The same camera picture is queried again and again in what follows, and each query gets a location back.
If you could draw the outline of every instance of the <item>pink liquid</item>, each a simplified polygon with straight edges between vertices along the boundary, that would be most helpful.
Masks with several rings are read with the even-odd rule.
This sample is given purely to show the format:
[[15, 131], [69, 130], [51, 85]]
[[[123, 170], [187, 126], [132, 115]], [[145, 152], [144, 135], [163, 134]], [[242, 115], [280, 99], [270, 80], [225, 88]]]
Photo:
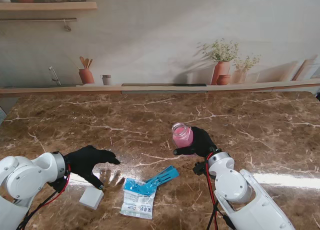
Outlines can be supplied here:
[[[180, 134], [184, 130], [185, 129], [183, 127], [178, 127], [174, 131], [174, 133]], [[191, 127], [187, 127], [186, 133], [183, 134], [182, 136], [173, 135], [173, 141], [174, 141], [177, 148], [189, 147], [189, 146], [191, 146], [193, 140], [194, 140], [194, 132], [191, 130]]]

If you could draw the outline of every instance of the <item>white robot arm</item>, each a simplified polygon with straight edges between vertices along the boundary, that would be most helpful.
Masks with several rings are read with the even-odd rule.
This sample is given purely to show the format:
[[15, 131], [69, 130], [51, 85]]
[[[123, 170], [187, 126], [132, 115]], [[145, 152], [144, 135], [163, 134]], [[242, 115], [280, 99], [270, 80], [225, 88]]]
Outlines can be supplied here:
[[34, 160], [23, 156], [0, 160], [0, 185], [14, 198], [10, 202], [0, 196], [0, 229], [16, 230], [37, 193], [65, 172], [65, 160], [59, 152], [47, 152]]
[[[209, 174], [215, 176], [214, 194], [236, 230], [295, 230], [254, 176], [245, 169], [237, 172], [234, 166], [235, 160], [226, 152], [208, 160]], [[255, 198], [250, 201], [252, 190]], [[230, 203], [247, 204], [236, 211]]]

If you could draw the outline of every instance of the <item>hook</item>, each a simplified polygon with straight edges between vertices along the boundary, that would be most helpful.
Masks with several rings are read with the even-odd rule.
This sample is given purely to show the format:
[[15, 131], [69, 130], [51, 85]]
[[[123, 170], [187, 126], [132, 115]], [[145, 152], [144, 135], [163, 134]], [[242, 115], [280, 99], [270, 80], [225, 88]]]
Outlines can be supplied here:
[[66, 20], [63, 19], [63, 22], [64, 22], [64, 30], [66, 30], [67, 32], [71, 32], [71, 27], [69, 27], [66, 23]]

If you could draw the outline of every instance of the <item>black glove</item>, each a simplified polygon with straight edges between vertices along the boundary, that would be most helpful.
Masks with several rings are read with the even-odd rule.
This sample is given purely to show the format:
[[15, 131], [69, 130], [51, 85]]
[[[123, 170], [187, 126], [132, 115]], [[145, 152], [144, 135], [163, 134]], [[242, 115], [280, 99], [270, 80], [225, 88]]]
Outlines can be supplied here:
[[71, 172], [78, 174], [98, 189], [103, 189], [103, 183], [92, 173], [98, 163], [120, 164], [112, 151], [98, 150], [89, 145], [64, 156], [65, 163], [70, 164]]
[[193, 141], [191, 146], [177, 148], [173, 151], [174, 155], [191, 155], [197, 154], [200, 157], [206, 157], [210, 151], [217, 150], [217, 146], [211, 140], [209, 134], [196, 126], [192, 126], [191, 130], [193, 131]]

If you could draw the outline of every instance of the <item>faucet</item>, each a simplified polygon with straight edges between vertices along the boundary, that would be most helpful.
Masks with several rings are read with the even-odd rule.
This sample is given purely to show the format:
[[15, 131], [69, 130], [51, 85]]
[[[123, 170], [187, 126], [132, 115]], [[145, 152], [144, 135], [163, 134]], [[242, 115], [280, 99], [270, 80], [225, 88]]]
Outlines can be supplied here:
[[61, 86], [62, 84], [61, 84], [61, 82], [60, 82], [60, 80], [59, 80], [59, 78], [58, 78], [58, 76], [57, 76], [57, 74], [56, 74], [56, 71], [55, 71], [54, 67], [53, 67], [53, 66], [50, 66], [50, 67], [49, 67], [49, 71], [52, 71], [53, 74], [54, 74], [54, 76], [55, 76], [55, 79], [54, 79], [54, 78], [51, 78], [51, 81], [52, 81], [52, 82], [55, 82], [58, 86]]

